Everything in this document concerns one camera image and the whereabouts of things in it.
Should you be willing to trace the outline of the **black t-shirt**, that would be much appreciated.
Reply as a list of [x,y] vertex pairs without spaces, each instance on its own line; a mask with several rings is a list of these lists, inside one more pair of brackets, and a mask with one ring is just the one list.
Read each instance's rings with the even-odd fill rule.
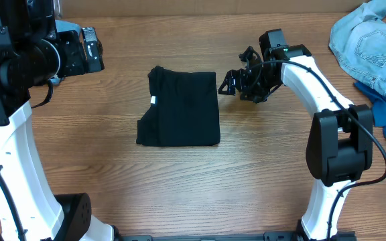
[[148,78],[150,108],[137,121],[137,144],[183,147],[220,143],[215,72],[175,72],[156,66]]

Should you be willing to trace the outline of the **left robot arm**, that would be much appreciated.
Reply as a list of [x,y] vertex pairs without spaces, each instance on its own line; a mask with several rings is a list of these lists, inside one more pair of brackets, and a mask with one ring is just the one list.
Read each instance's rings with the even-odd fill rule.
[[120,239],[88,194],[52,193],[34,141],[30,89],[104,69],[95,29],[61,13],[55,0],[0,0],[0,240]]

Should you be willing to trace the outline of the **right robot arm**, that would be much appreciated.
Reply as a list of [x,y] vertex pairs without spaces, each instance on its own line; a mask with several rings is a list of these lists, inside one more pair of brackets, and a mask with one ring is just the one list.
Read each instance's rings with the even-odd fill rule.
[[239,58],[243,69],[227,72],[219,94],[265,102],[280,86],[290,88],[312,118],[306,163],[314,178],[305,214],[291,232],[266,232],[264,240],[356,240],[340,232],[337,222],[349,193],[372,161],[372,142],[361,131],[372,130],[371,110],[341,95],[318,69],[303,45],[289,46],[281,29],[259,37],[260,52],[248,47]]

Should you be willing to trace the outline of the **folded blue jeans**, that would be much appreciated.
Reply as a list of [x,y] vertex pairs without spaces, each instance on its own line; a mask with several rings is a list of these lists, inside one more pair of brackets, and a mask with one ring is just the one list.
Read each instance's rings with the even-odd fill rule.
[[[56,20],[56,30],[58,33],[62,33],[64,31],[75,31],[78,35],[80,35],[80,26],[76,23],[72,23],[69,21]],[[54,86],[58,86],[63,78],[59,78],[54,76],[51,80]]]

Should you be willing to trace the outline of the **light blue denim jeans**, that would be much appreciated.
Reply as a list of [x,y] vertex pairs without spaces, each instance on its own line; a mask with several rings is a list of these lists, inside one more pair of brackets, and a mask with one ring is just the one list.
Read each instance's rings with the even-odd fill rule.
[[329,48],[351,77],[386,97],[386,0],[363,3],[332,27]]

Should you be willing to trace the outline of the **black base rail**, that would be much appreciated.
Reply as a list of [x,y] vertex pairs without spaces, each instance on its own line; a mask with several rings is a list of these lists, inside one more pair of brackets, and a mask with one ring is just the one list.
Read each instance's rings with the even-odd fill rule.
[[165,236],[153,237],[150,235],[115,237],[116,241],[307,241],[306,235],[299,232],[265,232],[264,234],[237,234],[217,236]]

